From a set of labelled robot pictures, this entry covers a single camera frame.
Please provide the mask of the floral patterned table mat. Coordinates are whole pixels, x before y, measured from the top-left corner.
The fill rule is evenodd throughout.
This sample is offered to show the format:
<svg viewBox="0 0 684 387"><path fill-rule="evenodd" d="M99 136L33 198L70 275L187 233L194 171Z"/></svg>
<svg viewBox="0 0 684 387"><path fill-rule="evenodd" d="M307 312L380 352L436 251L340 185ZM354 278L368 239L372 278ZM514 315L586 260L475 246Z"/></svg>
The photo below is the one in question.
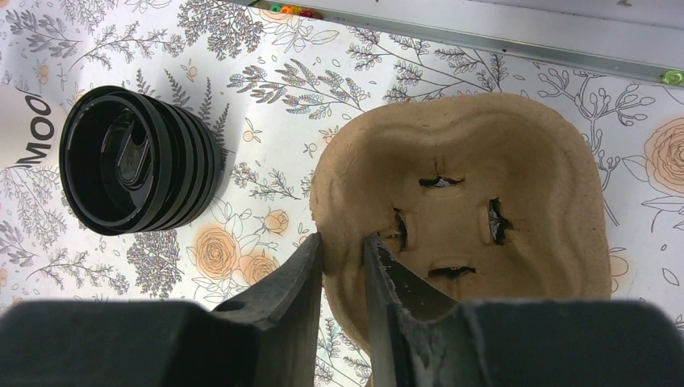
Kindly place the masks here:
<svg viewBox="0 0 684 387"><path fill-rule="evenodd" d="M607 208L612 294L683 326L683 195L645 142L682 148L683 92L623 77L359 31L220 1L8 1L1 80L71 107L119 84L192 110L228 148L221 213L178 231L103 237L62 198L56 168L1 173L1 307L44 298L183 298L215 306L311 233L327 143L387 102L501 90L546 103L586 137Z"/></svg>

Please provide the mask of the single cardboard cup carrier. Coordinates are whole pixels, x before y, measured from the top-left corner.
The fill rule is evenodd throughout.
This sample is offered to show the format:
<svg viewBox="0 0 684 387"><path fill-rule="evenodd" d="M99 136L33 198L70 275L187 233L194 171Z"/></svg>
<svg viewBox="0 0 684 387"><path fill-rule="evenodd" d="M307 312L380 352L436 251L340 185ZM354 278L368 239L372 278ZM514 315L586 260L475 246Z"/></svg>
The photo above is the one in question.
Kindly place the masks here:
<svg viewBox="0 0 684 387"><path fill-rule="evenodd" d="M323 285L368 352L363 242L451 298L608 298L602 182L555 110L487 93L381 106L344 125L310 188Z"/></svg>

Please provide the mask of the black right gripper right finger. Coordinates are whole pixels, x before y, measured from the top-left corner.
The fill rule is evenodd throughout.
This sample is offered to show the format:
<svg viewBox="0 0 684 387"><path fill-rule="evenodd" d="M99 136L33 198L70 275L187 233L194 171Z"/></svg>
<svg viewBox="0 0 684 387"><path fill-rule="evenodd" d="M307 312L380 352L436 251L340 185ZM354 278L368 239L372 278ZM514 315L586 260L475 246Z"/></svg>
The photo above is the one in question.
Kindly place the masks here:
<svg viewBox="0 0 684 387"><path fill-rule="evenodd" d="M434 325L457 301L398 261L378 235L364 240L369 346L376 386L437 386L444 346Z"/></svg>

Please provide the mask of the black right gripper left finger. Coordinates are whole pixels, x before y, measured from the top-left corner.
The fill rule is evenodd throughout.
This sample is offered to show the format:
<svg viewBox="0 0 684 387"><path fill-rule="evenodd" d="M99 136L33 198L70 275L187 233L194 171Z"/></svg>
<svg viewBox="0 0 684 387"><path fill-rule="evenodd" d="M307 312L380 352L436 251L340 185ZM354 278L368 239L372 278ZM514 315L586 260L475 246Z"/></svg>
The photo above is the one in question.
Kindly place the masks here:
<svg viewBox="0 0 684 387"><path fill-rule="evenodd" d="M216 306L219 386L311 386L322 293L323 241L314 233L286 262Z"/></svg>

